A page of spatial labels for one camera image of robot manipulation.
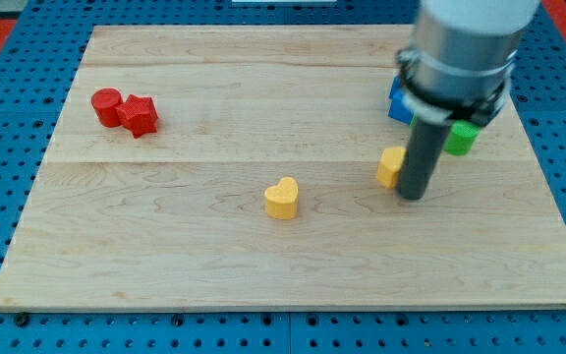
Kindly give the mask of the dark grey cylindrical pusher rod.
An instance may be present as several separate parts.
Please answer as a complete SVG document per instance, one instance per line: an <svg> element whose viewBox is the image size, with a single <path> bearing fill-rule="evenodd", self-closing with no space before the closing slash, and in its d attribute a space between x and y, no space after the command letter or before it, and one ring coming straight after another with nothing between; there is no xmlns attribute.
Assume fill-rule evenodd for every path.
<svg viewBox="0 0 566 354"><path fill-rule="evenodd" d="M402 199L417 201L424 196L450 131L450 125L416 120L396 185Z"/></svg>

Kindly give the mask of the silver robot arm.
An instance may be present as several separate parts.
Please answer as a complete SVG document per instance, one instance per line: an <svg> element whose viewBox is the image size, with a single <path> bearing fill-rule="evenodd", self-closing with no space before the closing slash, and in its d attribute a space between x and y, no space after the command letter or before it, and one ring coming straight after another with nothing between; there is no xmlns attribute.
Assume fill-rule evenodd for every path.
<svg viewBox="0 0 566 354"><path fill-rule="evenodd" d="M539 0L422 0L406 47L396 55L403 103L415 115L396 183L421 199L452 126L484 128L499 114Z"/></svg>

